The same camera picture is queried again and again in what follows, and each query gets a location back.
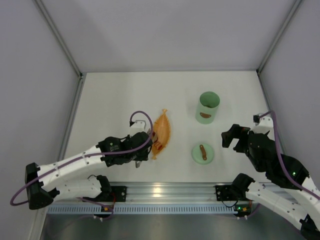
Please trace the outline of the food pieces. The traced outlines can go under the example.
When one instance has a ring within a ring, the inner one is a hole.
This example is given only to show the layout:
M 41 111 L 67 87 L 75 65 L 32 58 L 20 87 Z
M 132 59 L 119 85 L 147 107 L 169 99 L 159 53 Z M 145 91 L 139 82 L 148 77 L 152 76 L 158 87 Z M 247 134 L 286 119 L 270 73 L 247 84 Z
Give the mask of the food pieces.
M 158 135 L 155 132 L 152 133 L 152 142 L 153 147 L 157 150 L 160 150 L 163 147 L 162 143 L 159 141 Z

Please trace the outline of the green lid with leather strap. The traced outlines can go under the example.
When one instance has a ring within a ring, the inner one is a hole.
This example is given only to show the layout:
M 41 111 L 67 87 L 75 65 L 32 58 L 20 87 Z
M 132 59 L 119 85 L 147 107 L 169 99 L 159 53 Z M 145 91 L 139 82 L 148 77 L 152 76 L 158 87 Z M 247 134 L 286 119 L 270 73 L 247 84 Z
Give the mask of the green lid with leather strap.
M 200 143 L 192 148 L 191 157 L 199 165 L 208 165 L 214 160 L 215 152 L 211 145 Z

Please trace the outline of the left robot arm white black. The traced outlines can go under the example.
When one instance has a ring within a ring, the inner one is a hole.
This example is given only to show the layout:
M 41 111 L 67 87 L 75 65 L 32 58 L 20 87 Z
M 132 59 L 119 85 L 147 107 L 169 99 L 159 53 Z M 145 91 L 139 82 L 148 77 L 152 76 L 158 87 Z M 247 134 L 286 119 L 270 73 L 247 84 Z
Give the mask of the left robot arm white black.
M 147 161 L 152 144 L 144 131 L 123 138 L 110 136 L 77 156 L 47 165 L 28 164 L 25 183 L 29 209 L 73 198 L 95 203 L 110 201 L 110 182 L 96 172 L 131 161 Z

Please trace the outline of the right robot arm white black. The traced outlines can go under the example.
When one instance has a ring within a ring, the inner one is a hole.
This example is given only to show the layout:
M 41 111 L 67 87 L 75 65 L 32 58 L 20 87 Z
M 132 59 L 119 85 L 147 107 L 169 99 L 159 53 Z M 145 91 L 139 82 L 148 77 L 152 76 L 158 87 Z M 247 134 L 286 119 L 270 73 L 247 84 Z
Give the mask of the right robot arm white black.
M 320 238 L 320 192 L 314 185 L 308 170 L 294 157 L 278 154 L 271 138 L 271 126 L 253 128 L 233 124 L 222 132 L 222 147 L 228 148 L 232 140 L 238 142 L 233 148 L 245 154 L 254 169 L 290 194 L 295 202 L 269 191 L 252 177 L 239 173 L 230 185 L 230 192 L 238 199 L 257 202 L 290 222 L 307 240 Z

